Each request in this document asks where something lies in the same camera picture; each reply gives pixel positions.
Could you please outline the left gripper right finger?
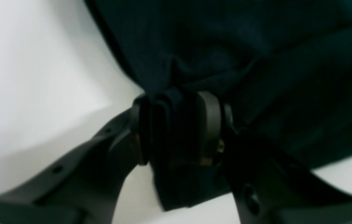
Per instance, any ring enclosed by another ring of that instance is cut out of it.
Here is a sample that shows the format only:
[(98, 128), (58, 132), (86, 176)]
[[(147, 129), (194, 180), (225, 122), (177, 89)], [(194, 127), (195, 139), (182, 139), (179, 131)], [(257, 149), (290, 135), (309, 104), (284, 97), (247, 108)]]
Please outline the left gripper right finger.
[(246, 128), (231, 106), (197, 93), (199, 163), (219, 166), (242, 224), (352, 224), (352, 195), (332, 187)]

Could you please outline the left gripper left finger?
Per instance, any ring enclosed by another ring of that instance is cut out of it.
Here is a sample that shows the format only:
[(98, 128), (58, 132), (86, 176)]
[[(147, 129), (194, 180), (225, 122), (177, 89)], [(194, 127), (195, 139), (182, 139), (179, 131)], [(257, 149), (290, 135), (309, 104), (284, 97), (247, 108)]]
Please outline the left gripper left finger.
[(110, 224), (123, 183), (149, 160), (150, 101), (108, 122), (36, 176), (0, 194), (0, 224)]

